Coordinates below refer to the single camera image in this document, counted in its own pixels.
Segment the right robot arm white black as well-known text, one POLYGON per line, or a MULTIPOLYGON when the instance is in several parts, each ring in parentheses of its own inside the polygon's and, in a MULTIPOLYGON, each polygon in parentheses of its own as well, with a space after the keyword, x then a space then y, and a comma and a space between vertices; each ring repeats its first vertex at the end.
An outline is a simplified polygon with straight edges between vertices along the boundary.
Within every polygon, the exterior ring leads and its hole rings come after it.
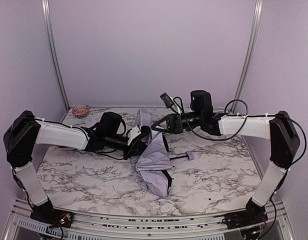
POLYGON ((254 195, 246 204, 246 211, 257 214, 283 184, 292 165, 299 161, 296 153, 300 137, 295 129, 299 124, 286 111, 263 115, 214 112, 211 94, 205 90, 190 93, 190 112, 167 93, 160 95, 168 109, 174 112, 151 125, 151 129, 169 134, 193 132, 199 127, 209 134, 209 141, 227 141, 236 136, 256 137, 270 141, 268 168, 254 195))

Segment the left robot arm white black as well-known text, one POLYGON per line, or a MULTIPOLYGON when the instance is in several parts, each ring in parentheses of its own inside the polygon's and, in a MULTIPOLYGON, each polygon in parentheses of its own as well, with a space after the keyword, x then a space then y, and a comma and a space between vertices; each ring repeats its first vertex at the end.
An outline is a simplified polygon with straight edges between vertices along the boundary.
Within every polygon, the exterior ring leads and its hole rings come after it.
POLYGON ((16 181, 33 202, 33 211, 41 216, 57 213, 43 189, 33 166, 32 152, 35 145, 52 145, 91 153, 101 153, 104 148, 118 150, 127 160, 141 154, 147 144, 142 141, 151 130, 148 126, 135 126, 119 133, 125 127, 122 116, 105 112, 99 122, 91 127, 75 127, 60 122, 37 118, 29 110, 24 111, 5 132, 3 143, 6 159, 16 181))

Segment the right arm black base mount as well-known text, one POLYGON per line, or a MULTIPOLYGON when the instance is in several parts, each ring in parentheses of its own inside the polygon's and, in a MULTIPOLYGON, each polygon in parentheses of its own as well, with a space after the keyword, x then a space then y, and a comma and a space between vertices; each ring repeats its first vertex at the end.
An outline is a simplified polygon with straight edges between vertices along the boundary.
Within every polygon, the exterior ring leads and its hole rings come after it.
POLYGON ((225 224, 229 230, 231 230, 259 223, 266 223, 267 220, 267 213, 263 210, 259 214, 242 210, 225 214, 222 219, 222 223, 225 224))

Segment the lavender folding umbrella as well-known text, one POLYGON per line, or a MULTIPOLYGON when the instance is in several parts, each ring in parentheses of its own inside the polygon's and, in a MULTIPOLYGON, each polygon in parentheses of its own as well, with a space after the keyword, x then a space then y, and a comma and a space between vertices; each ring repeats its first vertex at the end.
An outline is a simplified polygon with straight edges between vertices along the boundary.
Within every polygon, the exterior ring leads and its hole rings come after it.
POLYGON ((150 129, 149 135, 142 137, 147 144, 144 152, 130 159, 131 170, 140 188, 162 198, 172 192, 172 177, 168 170, 173 168, 168 144, 162 132, 150 129))

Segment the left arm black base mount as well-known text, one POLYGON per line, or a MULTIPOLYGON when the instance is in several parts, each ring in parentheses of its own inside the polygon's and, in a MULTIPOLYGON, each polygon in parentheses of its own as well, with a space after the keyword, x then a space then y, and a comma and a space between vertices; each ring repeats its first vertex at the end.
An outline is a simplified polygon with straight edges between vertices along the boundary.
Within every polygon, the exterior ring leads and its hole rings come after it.
POLYGON ((46 224, 58 225, 64 228, 70 228, 73 223, 74 213, 59 209, 53 209, 48 213, 32 212, 30 218, 46 224))

